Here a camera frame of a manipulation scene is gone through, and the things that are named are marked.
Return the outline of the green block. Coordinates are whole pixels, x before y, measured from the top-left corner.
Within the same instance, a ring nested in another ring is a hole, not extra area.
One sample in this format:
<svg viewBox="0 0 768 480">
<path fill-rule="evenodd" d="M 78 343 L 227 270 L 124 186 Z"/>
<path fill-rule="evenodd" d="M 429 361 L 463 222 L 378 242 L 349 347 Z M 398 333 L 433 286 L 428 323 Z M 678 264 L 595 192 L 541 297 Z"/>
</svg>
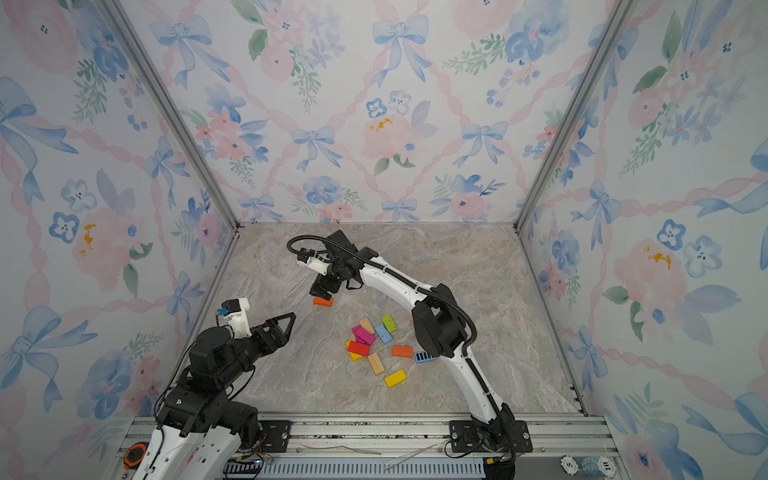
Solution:
<svg viewBox="0 0 768 480">
<path fill-rule="evenodd" d="M 381 320 L 382 320 L 383 326 L 386 328 L 386 330 L 389 333 L 394 333 L 394 332 L 398 331 L 397 324 L 396 324 L 396 322 L 394 321 L 394 318 L 391 315 L 389 315 L 389 314 L 384 315 L 384 316 L 381 317 Z"/>
</svg>

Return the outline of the light blue block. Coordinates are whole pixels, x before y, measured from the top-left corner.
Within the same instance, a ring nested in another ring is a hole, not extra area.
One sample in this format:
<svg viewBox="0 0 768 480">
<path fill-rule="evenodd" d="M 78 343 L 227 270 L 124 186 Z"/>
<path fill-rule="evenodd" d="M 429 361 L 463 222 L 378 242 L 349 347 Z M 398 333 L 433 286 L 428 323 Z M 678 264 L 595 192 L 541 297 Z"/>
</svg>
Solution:
<svg viewBox="0 0 768 480">
<path fill-rule="evenodd" d="M 384 344 L 388 344 L 393 340 L 391 334 L 383 324 L 376 326 L 375 332 Z"/>
</svg>

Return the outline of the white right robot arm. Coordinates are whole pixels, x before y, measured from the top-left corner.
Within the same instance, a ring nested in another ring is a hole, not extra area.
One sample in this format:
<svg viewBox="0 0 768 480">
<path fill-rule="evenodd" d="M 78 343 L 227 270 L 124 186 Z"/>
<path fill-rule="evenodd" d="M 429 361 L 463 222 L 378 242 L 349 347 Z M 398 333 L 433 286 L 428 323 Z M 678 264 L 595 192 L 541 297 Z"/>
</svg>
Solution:
<svg viewBox="0 0 768 480">
<path fill-rule="evenodd" d="M 469 406 L 480 437 L 490 451 L 515 450 L 515 416 L 479 366 L 471 346 L 478 331 L 445 284 L 420 282 L 384 260 L 357 248 L 340 230 L 327 237 L 299 235 L 287 242 L 297 262 L 317 273 L 310 294 L 330 300 L 341 286 L 373 288 L 410 311 L 418 344 L 450 371 Z"/>
</svg>

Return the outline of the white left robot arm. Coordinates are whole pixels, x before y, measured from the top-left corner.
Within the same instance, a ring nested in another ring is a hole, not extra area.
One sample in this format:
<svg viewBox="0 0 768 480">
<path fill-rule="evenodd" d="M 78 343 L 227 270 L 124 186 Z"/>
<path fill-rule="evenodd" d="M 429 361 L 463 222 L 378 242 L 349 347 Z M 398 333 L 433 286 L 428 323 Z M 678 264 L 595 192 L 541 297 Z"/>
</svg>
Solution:
<svg viewBox="0 0 768 480">
<path fill-rule="evenodd" d="M 163 394 L 155 429 L 134 467 L 136 479 L 224 479 L 232 465 L 259 473 L 269 454 L 288 450 L 292 422 L 259 419 L 259 411 L 230 392 L 257 360 L 287 345 L 296 320 L 289 312 L 251 327 L 237 338 L 231 327 L 200 332 L 189 364 Z"/>
</svg>

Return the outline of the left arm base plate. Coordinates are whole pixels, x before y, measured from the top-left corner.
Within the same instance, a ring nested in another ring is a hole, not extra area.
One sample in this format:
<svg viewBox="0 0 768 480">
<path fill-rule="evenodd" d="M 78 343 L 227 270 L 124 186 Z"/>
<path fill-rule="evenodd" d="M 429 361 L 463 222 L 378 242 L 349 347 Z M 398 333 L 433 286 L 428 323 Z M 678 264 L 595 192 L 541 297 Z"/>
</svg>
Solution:
<svg viewBox="0 0 768 480">
<path fill-rule="evenodd" d="M 259 453 L 286 453 L 293 423 L 289 420 L 261 420 L 254 450 Z"/>
</svg>

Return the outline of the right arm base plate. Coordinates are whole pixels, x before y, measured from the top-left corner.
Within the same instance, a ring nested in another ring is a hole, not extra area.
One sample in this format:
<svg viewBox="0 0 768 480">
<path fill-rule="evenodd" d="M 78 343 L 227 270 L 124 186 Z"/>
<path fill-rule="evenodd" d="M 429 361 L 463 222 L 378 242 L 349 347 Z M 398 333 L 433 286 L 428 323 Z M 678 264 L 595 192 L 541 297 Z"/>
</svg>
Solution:
<svg viewBox="0 0 768 480">
<path fill-rule="evenodd" d="M 531 434 L 527 423 L 522 420 L 514 420 L 507 426 L 500 423 L 488 426 L 476 420 L 453 420 L 448 427 L 449 450 L 453 454 L 502 454 L 510 450 L 525 454 L 533 451 Z"/>
</svg>

